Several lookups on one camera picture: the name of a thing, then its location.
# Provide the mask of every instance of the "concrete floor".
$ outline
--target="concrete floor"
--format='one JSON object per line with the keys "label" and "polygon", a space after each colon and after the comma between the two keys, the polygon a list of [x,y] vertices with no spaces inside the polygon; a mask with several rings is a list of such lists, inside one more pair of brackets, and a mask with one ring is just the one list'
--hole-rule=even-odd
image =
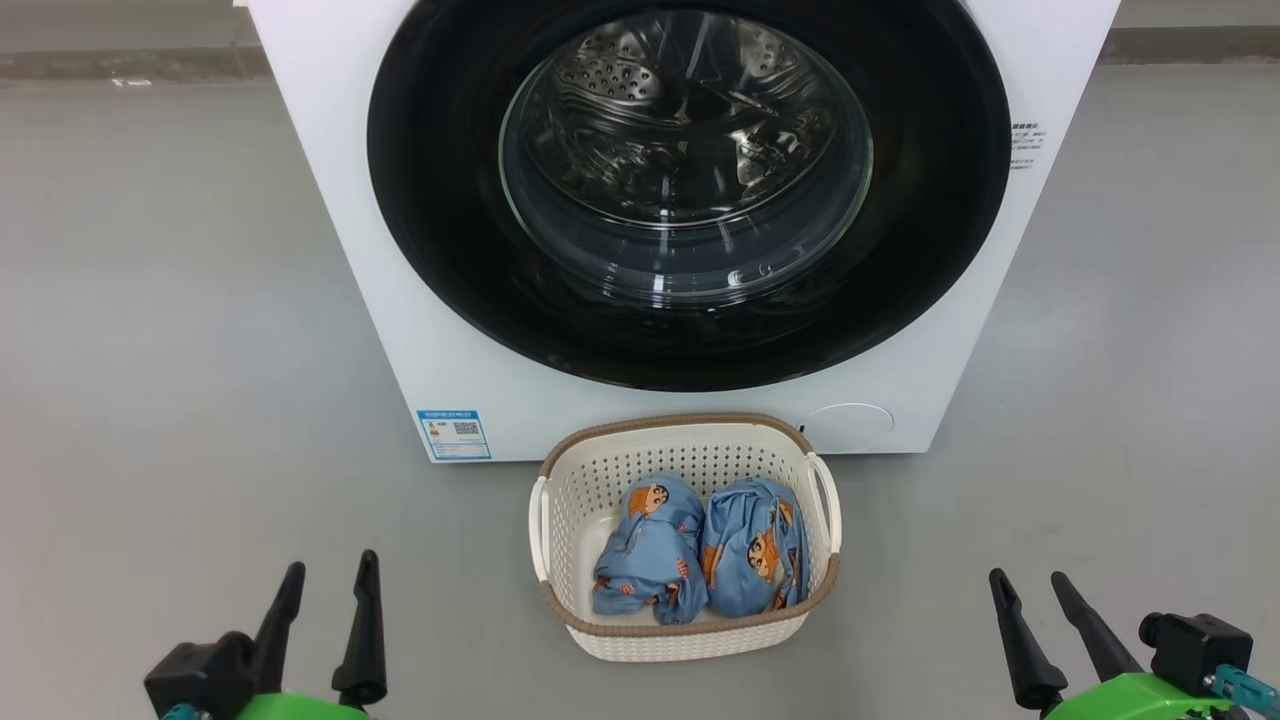
{"label": "concrete floor", "polygon": [[1073,692],[1056,569],[1142,660],[1146,612],[1211,611],[1280,680],[1277,128],[1280,68],[1100,69],[933,451],[832,462],[828,603],[616,666],[539,597],[534,468],[428,462],[274,87],[0,92],[6,715],[148,716],[151,665],[252,633],[294,559],[285,682],[333,697],[365,547],[390,720],[1030,719],[995,565]]}

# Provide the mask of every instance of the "laundry basket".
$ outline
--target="laundry basket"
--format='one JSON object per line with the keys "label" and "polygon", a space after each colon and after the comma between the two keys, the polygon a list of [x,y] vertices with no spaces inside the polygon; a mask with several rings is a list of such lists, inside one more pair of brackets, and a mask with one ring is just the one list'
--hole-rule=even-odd
{"label": "laundry basket", "polygon": [[[749,477],[796,495],[809,542],[809,596],[794,607],[723,619],[707,610],[689,625],[659,625],[652,612],[598,616],[595,561],[618,523],[622,492],[675,473],[704,500]],[[660,662],[748,652],[790,638],[836,583],[840,498],[831,471],[804,436],[768,415],[673,415],[573,433],[543,462],[529,500],[529,544],[547,602],[570,634],[602,660]]]}

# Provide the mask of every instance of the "blue clothing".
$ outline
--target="blue clothing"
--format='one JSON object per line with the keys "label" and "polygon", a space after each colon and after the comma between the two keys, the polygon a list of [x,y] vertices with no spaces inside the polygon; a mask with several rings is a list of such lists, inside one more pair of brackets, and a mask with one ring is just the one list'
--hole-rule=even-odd
{"label": "blue clothing", "polygon": [[808,551],[790,488],[749,478],[717,492],[703,527],[712,607],[742,618],[799,605],[809,594]]}
{"label": "blue clothing", "polygon": [[692,623],[707,607],[698,571],[703,503],[676,475],[654,475],[622,495],[622,520],[595,564],[591,605],[600,615],[631,615],[653,605],[663,625]]}

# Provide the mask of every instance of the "white washing machine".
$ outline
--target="white washing machine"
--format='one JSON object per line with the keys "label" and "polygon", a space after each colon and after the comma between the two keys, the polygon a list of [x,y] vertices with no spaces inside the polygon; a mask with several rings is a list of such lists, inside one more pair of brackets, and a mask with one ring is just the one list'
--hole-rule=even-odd
{"label": "white washing machine", "polygon": [[434,461],[928,450],[1119,0],[252,0]]}

